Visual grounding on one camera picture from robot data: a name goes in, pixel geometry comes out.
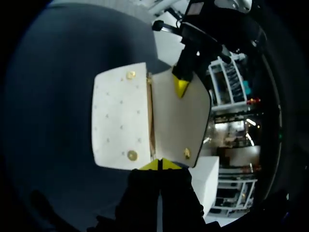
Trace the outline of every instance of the dark gray mat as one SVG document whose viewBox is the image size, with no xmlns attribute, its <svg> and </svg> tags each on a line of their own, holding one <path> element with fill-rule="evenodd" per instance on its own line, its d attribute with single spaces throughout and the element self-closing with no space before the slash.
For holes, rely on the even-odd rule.
<svg viewBox="0 0 309 232">
<path fill-rule="evenodd" d="M 39 15 L 5 76 L 4 155 L 27 207 L 29 193 L 38 189 L 82 231 L 95 225 L 96 214 L 113 215 L 128 172 L 94 163 L 94 78 L 144 61 L 152 73 L 168 68 L 157 59 L 151 26 L 134 17 L 82 4 L 54 6 Z"/>
</svg>

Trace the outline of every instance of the ceiling light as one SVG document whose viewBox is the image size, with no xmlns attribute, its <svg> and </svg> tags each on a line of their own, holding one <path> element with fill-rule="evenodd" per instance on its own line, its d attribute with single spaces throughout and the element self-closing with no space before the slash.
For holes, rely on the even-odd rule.
<svg viewBox="0 0 309 232">
<path fill-rule="evenodd" d="M 249 122 L 250 124 L 256 126 L 256 123 L 255 123 L 254 121 L 252 121 L 251 119 L 248 119 L 248 118 L 247 118 L 246 121 Z"/>
</svg>

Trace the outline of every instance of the shelving unit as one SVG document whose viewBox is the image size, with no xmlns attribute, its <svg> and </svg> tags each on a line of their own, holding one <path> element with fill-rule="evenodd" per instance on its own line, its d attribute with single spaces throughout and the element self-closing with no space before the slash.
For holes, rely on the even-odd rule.
<svg viewBox="0 0 309 232">
<path fill-rule="evenodd" d="M 217 60 L 212 61 L 208 67 L 207 73 L 210 75 L 213 85 L 212 110 L 214 111 L 227 110 L 247 105 L 248 99 L 245 91 L 245 86 L 243 84 L 243 78 L 235 62 L 237 60 L 243 60 L 246 56 L 244 54 L 230 54 L 230 58 L 232 60 L 230 64 L 224 63 L 222 59 L 218 57 Z M 226 89 L 222 89 L 222 87 L 220 87 L 217 78 L 218 73 L 223 74 L 223 85 L 226 86 Z M 229 100 L 225 99 L 224 101 L 224 91 L 228 92 Z"/>
</svg>

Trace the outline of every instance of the white rod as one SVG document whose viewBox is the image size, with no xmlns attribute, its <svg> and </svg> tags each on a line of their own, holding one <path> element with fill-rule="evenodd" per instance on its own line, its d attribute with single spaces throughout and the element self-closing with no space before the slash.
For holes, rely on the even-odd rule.
<svg viewBox="0 0 309 232">
<path fill-rule="evenodd" d="M 231 108 L 234 108 L 236 106 L 245 106 L 247 105 L 247 102 L 246 101 L 240 101 L 240 102 L 235 102 L 235 103 L 229 103 L 229 104 L 224 104 L 224 105 L 216 105 L 216 106 L 213 106 L 211 109 L 214 110 L 214 111 L 218 111 L 218 110 L 227 110 L 227 109 L 231 109 Z"/>
<path fill-rule="evenodd" d="M 253 183 L 256 182 L 257 179 L 251 180 L 218 180 L 218 183 Z"/>
<path fill-rule="evenodd" d="M 252 192 L 253 192 L 253 189 L 254 189 L 254 184 L 255 184 L 255 182 L 253 182 L 252 185 L 251 185 L 251 189 L 250 189 L 249 195 L 247 196 L 247 200 L 246 200 L 246 203 L 244 205 L 244 208 L 248 207 L 248 203 L 249 203 L 249 200 L 251 198 L 251 195 L 252 195 Z"/>
<path fill-rule="evenodd" d="M 221 105 L 222 102 L 221 102 L 221 97 L 220 97 L 220 94 L 219 94 L 219 88 L 218 88 L 218 85 L 217 85 L 216 78 L 215 78 L 213 71 L 211 69 L 211 66 L 208 66 L 208 71 L 209 71 L 209 74 L 211 76 L 214 95 L 216 96 L 216 99 L 217 99 L 217 105 Z"/>
<path fill-rule="evenodd" d="M 239 205 L 240 205 L 240 203 L 241 203 L 242 193 L 243 193 L 244 190 L 245 190 L 245 185 L 246 185 L 246 183 L 243 183 L 243 184 L 242 184 L 241 191 L 240 191 L 240 193 L 239 193 L 239 197 L 238 197 L 238 200 L 237 200 L 237 203 L 236 203 L 236 208 L 239 207 Z"/>
<path fill-rule="evenodd" d="M 223 75 L 224 75 L 224 78 L 225 78 L 225 82 L 226 82 L 228 93 L 230 95 L 231 103 L 234 103 L 234 97 L 233 97 L 231 85 L 230 85 L 230 82 L 228 80 L 228 77 L 227 77 L 227 74 L 226 74 L 226 71 L 225 71 L 225 67 L 223 65 L 223 61 L 220 57 L 218 57 L 218 60 L 220 61 L 220 66 L 221 66 L 221 69 L 222 69 L 222 72 L 223 72 Z"/>
</svg>

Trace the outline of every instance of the teal object on shelf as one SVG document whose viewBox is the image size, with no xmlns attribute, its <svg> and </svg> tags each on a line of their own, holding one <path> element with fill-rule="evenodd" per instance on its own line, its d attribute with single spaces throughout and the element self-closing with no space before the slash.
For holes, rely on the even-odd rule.
<svg viewBox="0 0 309 232">
<path fill-rule="evenodd" d="M 245 87 L 245 93 L 246 95 L 249 95 L 252 93 L 248 81 L 243 81 L 243 86 Z"/>
</svg>

